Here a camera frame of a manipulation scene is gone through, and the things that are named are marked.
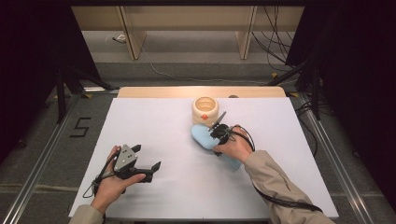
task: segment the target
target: cable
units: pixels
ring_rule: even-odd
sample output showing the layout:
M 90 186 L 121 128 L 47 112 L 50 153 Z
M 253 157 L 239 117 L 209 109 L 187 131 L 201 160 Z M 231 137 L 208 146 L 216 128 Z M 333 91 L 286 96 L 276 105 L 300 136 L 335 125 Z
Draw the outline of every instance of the cable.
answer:
M 107 46 L 110 46 L 110 47 L 117 47 L 117 46 L 125 46 L 125 43 L 122 43 L 122 42 L 119 42 L 113 35 L 114 35 L 115 33 L 111 33 L 110 35 L 108 35 L 106 38 L 105 38 L 105 44 L 107 45 Z M 112 40 L 116 40 L 116 42 L 118 42 L 119 44 L 111 44 L 111 43 L 113 43 L 113 42 L 109 42 L 108 41 L 108 39 L 111 37 L 111 39 Z
M 244 135 L 242 135 L 241 133 L 234 132 L 233 131 L 234 127 L 239 127 L 243 131 L 245 131 L 247 133 L 248 137 L 250 138 L 250 140 L 247 137 L 245 137 Z M 248 131 L 246 129 L 244 129 L 243 127 L 239 126 L 239 125 L 234 126 L 234 127 L 231 128 L 230 133 L 233 133 L 233 134 L 236 134 L 238 136 L 241 136 L 243 139 L 245 139 L 245 141 L 247 141 L 249 143 L 249 145 L 252 148 L 252 150 L 255 151 L 253 139 L 251 138 L 251 136 L 248 133 Z M 311 210 L 311 211 L 319 211 L 319 212 L 323 213 L 323 211 L 319 207 L 317 207 L 317 206 L 315 206 L 313 204 L 310 204 L 310 203 L 299 203 L 299 202 L 289 202 L 289 201 L 277 199 L 275 197 L 271 197 L 271 196 L 268 196 L 268 195 L 262 193 L 261 191 L 259 191 L 256 188 L 256 186 L 254 186 L 254 184 L 253 184 L 253 188 L 260 194 L 260 196 L 262 196 L 265 200 L 267 200 L 267 201 L 269 201 L 271 203 L 276 203 L 278 205 L 285 206 L 285 207 L 302 208 L 302 209 L 307 209 L 307 210 Z
M 275 23 L 272 23 L 272 20 L 271 20 L 269 14 L 268 14 L 268 11 L 267 11 L 267 8 L 266 8 L 266 7 L 264 7 L 264 11 L 265 11 L 265 14 L 266 14 L 266 16 L 267 16 L 267 18 L 268 18 L 268 21 L 269 21 L 270 24 L 271 24 L 271 27 L 273 28 L 273 34 L 272 34 L 272 36 L 271 36 L 271 40 L 273 39 L 274 34 L 276 34 L 278 43 L 282 43 L 282 40 L 280 39 L 279 34 L 277 33 L 277 14 L 278 14 L 278 12 L 279 12 L 279 7 L 278 7 L 278 6 L 274 6 L 274 8 L 275 8 L 275 13 L 274 13 Z M 282 50 L 280 44 L 279 44 L 279 49 L 280 49 L 280 51 L 281 51 L 283 57 L 285 58 L 285 60 L 287 60 L 287 57 L 285 56 L 285 54 L 284 54 L 284 52 L 283 52 L 283 50 Z
M 282 45 L 282 46 L 285 46 L 285 47 L 290 48 L 290 45 L 283 44 L 283 43 L 279 43 L 279 42 L 276 42 L 275 40 L 272 40 L 272 39 L 271 39 L 270 37 L 268 37 L 263 31 L 262 31 L 262 35 L 263 35 L 266 39 L 268 39 L 269 41 L 272 41 L 272 42 L 274 42 L 274 43 L 276 43 L 276 44 L 280 44 L 280 45 Z
M 197 82 L 213 82 L 213 81 L 220 81 L 220 82 L 229 82 L 229 83 L 253 83 L 253 84 L 259 84 L 259 85 L 268 85 L 269 82 L 261 82 L 261 81 L 251 81 L 251 80 L 228 80 L 228 79 L 221 79 L 221 78 L 215 78 L 215 79 L 197 79 L 197 78 L 191 78 L 191 77 L 174 77 L 171 76 L 169 74 L 163 73 L 163 72 L 159 72 L 157 71 L 157 69 L 155 69 L 149 55 L 146 53 L 145 48 L 143 47 L 143 45 L 141 45 L 140 43 L 138 43 L 139 47 L 143 50 L 144 55 L 148 58 L 148 62 L 152 68 L 152 70 L 157 73 L 158 75 L 161 76 L 166 76 L 169 78 L 172 78 L 174 80 L 188 80 L 188 81 L 197 81 Z
M 306 111 L 308 111 L 308 110 L 311 109 L 311 106 L 312 106 L 311 103 L 312 103 L 312 101 L 308 101 L 308 102 L 304 103 L 303 105 L 300 106 L 300 108 L 295 109 L 295 112 L 297 113 L 297 112 L 299 112 L 299 111 L 301 111 L 301 110 L 304 109 L 303 112 L 300 112 L 300 113 L 297 115 L 297 119 L 303 124 L 303 126 L 311 133 L 312 137 L 314 138 L 314 141 L 315 141 L 315 149 L 314 149 L 314 152 L 313 152 L 313 156 L 314 156 L 314 158 L 315 158 L 315 157 L 317 156 L 317 153 L 318 153 L 318 139 L 316 138 L 315 134 L 308 128 L 308 125 L 306 125 L 305 122 L 303 122 L 303 120 L 300 118 L 300 116 L 301 116 L 303 113 L 305 113 Z
M 113 37 L 112 38 L 114 41 L 116 41 L 116 42 L 119 42 L 120 44 L 126 44 L 126 41 L 125 40 L 118 40 L 118 39 L 116 39 L 116 37 Z
M 94 196 L 96 194 L 96 191 L 99 188 L 99 185 L 102 182 L 102 180 L 107 177 L 113 176 L 113 175 L 107 175 L 107 176 L 103 177 L 103 174 L 105 173 L 105 170 L 106 170 L 107 166 L 111 163 L 111 161 L 119 155 L 120 155 L 120 151 L 111 155 L 111 157 L 107 160 L 107 162 L 106 162 L 105 166 L 103 167 L 102 171 L 100 172 L 100 174 L 91 182 L 91 184 L 87 188 L 87 190 L 85 190 L 84 194 L 82 195 L 83 198 L 91 198 L 92 196 Z M 88 190 L 90 190 L 90 189 L 92 190 L 92 194 L 89 196 L 86 196 Z
M 291 41 L 293 41 L 293 38 L 291 38 L 291 36 L 290 36 L 289 32 L 286 32 L 286 34 L 288 34 L 288 36 L 289 36 L 290 40 L 291 40 Z
M 283 70 L 283 69 L 279 69 L 279 68 L 273 67 L 273 65 L 269 61 L 269 54 L 271 54 L 273 57 L 275 57 L 276 59 L 278 59 L 279 61 L 281 61 L 284 64 L 286 64 L 286 61 L 284 61 L 283 59 L 279 58 L 271 50 L 269 50 L 267 47 L 265 47 L 264 44 L 257 38 L 257 36 L 254 35 L 253 32 L 252 32 L 252 35 L 256 39 L 256 42 L 259 44 L 259 46 L 267 52 L 267 62 L 271 66 L 271 68 L 273 68 L 274 70 L 277 70 L 277 71 L 281 71 L 281 72 L 289 72 L 288 70 Z

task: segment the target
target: person's left hand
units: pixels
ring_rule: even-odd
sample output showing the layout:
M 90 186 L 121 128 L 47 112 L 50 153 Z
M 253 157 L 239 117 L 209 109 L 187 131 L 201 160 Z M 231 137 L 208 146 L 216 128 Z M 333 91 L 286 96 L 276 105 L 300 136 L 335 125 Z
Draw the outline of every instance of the person's left hand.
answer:
M 107 159 L 109 160 L 110 157 L 120 150 L 120 147 L 113 147 L 108 155 Z M 111 171 L 111 168 L 114 165 L 114 160 L 107 166 L 106 171 Z M 144 179 L 146 175 L 139 174 L 133 175 L 128 179 L 119 179 L 115 175 L 107 177 L 102 180 L 101 184 L 99 185 L 99 189 L 96 192 L 96 195 L 91 203 L 91 206 L 99 210 L 102 214 L 105 213 L 107 208 L 114 203 L 121 195 L 121 193 L 131 186 L 142 179 Z

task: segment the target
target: person's right hand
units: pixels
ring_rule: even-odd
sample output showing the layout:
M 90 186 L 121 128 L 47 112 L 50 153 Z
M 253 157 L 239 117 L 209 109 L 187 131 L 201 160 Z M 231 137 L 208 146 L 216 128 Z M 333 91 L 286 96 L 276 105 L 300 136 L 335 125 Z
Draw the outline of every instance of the person's right hand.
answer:
M 239 125 L 233 126 L 233 131 L 248 137 L 248 134 Z M 231 134 L 226 144 L 214 146 L 213 150 L 224 153 L 242 163 L 245 163 L 245 160 L 253 152 L 248 142 L 237 134 Z

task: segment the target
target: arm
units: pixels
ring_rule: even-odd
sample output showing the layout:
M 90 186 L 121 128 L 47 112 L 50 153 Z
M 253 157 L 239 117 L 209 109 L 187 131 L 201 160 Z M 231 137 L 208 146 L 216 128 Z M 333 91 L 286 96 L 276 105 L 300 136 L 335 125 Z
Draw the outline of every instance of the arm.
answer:
M 238 127 L 233 131 L 247 134 Z M 308 196 L 295 186 L 271 156 L 263 150 L 253 152 L 249 144 L 237 135 L 225 145 L 213 149 L 236 158 L 245 164 L 254 187 L 271 197 L 289 202 L 311 203 Z M 302 208 L 290 208 L 264 200 L 274 223 L 333 223 L 321 212 Z
M 120 147 L 113 147 L 107 159 L 111 158 L 111 156 L 118 150 L 120 150 Z M 107 166 L 107 171 L 112 169 L 113 163 L 114 161 L 112 161 Z M 120 197 L 121 193 L 126 188 L 139 182 L 145 177 L 146 175 L 139 174 L 133 175 L 130 178 L 123 180 L 113 175 L 103 179 L 91 205 L 84 204 L 79 206 L 69 224 L 102 223 L 103 215 L 105 214 L 107 208 Z

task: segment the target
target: jacket sleeve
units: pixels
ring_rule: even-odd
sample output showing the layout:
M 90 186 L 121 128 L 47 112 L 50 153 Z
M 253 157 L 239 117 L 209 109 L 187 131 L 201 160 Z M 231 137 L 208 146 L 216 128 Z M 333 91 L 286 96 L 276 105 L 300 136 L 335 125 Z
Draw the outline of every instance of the jacket sleeve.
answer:
M 94 207 L 83 204 L 78 207 L 69 224 L 102 224 L 103 214 Z
M 274 159 L 263 150 L 250 154 L 245 170 L 256 189 L 277 199 L 290 202 L 312 203 L 308 196 L 295 186 Z M 273 223 L 333 223 L 319 211 L 290 208 L 264 200 Z

